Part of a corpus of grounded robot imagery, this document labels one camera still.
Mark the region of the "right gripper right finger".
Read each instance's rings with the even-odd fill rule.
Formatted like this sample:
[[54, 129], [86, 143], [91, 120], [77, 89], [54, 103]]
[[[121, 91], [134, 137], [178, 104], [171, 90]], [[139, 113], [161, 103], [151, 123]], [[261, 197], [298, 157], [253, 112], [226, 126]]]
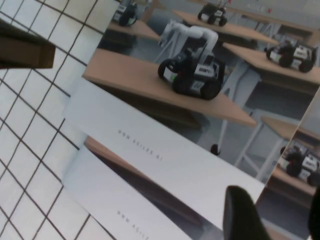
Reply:
[[228, 186], [225, 191], [223, 238], [225, 240], [266, 238], [266, 229], [255, 203], [245, 189], [236, 185]]

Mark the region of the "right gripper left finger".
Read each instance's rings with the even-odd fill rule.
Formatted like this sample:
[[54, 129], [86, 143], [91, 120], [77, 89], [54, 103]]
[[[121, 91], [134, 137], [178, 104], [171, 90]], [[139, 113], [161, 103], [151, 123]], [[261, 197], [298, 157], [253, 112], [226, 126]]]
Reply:
[[51, 69], [56, 46], [41, 36], [0, 21], [0, 68]]

